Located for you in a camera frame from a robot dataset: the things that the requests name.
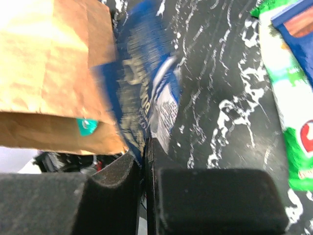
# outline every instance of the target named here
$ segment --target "red heart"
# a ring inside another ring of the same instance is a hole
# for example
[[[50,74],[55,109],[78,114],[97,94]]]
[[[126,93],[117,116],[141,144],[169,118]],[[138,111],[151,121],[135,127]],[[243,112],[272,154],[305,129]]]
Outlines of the red heart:
[[[304,149],[309,153],[313,151],[313,140],[308,139],[308,133],[309,133],[309,123],[312,123],[313,121],[308,121],[307,123],[302,126],[300,131],[300,137],[303,144]]]

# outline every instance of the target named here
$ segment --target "white surface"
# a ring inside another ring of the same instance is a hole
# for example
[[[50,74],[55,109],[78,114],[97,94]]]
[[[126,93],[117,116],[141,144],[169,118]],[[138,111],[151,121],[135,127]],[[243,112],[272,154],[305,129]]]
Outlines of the white surface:
[[[38,172],[39,168],[29,163],[37,153],[36,149],[0,147],[0,172],[19,172],[24,167],[23,173]]]

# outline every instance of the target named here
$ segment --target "green snack bag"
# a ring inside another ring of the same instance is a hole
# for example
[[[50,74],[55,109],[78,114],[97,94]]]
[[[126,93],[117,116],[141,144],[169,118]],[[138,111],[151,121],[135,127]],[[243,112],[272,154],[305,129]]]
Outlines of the green snack bag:
[[[298,61],[271,24],[271,18],[296,0],[265,0],[251,14],[260,19],[260,47],[283,130],[289,185],[313,190],[313,91]]]
[[[98,126],[98,122],[92,119],[77,118],[76,120],[82,136],[91,135]]]

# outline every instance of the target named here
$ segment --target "black marble table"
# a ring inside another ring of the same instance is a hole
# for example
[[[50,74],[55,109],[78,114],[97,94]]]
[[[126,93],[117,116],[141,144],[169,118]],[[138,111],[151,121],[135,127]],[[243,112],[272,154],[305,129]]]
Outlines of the black marble table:
[[[108,0],[123,14],[140,0]],[[160,0],[180,52],[183,95],[169,156],[187,168],[259,168],[275,180],[291,235],[313,234],[313,195],[288,185],[283,135],[259,48],[256,0]],[[164,155],[160,147],[155,155]]]

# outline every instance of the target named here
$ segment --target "teal sticker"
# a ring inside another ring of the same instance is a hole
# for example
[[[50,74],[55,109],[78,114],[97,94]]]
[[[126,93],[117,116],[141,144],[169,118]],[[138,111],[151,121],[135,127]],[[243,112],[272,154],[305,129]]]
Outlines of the teal sticker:
[[[77,118],[76,120],[82,136],[91,135],[98,126],[98,121],[92,119]]]

